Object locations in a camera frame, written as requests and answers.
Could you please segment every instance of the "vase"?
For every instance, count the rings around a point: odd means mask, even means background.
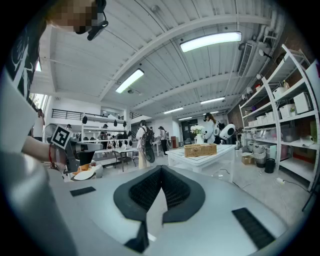
[[[201,137],[201,134],[195,136],[197,144],[205,144],[204,139]]]

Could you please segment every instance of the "white ceiling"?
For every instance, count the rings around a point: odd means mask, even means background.
[[[184,110],[171,115],[223,113],[251,80],[237,76],[239,42],[186,53],[180,43],[236,31],[237,21],[246,42],[261,24],[270,24],[271,11],[266,0],[108,0],[104,12],[109,25],[93,41],[87,34],[48,26],[40,41],[42,72],[36,72],[31,91],[150,117],[179,107]],[[138,68],[144,75],[130,86],[134,94],[128,89],[117,93]],[[222,96],[224,102],[199,103]]]

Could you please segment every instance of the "red bracelet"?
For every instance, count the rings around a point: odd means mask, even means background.
[[[50,163],[52,163],[52,158],[51,158],[51,145],[52,145],[52,144],[49,144],[49,160],[50,160]]]

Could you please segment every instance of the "plate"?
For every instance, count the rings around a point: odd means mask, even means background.
[[[77,181],[84,181],[84,180],[91,178],[92,175],[94,175],[94,173],[95,172],[93,170],[84,170],[84,171],[78,173],[73,178]]]

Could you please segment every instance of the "fluorescent light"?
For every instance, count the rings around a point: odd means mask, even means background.
[[[163,112],[164,114],[169,114],[171,112],[175,112],[175,111],[179,111],[179,110],[183,110],[184,108],[183,107],[179,107],[179,108],[176,108],[176,109],[173,109],[173,110],[169,110],[167,112]]]
[[[181,119],[178,119],[179,121],[181,120],[187,120],[187,119],[191,119],[192,117],[186,117],[186,118],[181,118]]]
[[[144,72],[138,68],[132,75],[130,75],[115,91],[117,93],[122,93],[126,88],[128,88],[134,81],[142,77]]]
[[[41,64],[40,64],[40,61],[38,60],[37,63],[36,63],[36,66],[35,66],[35,71],[42,71],[42,68],[41,68]]]
[[[241,41],[242,33],[241,32],[226,32],[218,34],[210,34],[201,36],[195,39],[191,39],[185,42],[180,43],[180,47],[184,53],[203,47],[220,43],[227,42],[238,42]]]
[[[216,101],[222,101],[224,100],[226,97],[221,97],[221,98],[214,98],[214,99],[209,99],[209,100],[206,100],[206,101],[202,101],[200,102],[201,104],[206,104],[206,103],[210,103],[210,102],[216,102]]]
[[[218,113],[219,111],[210,112],[210,114]]]

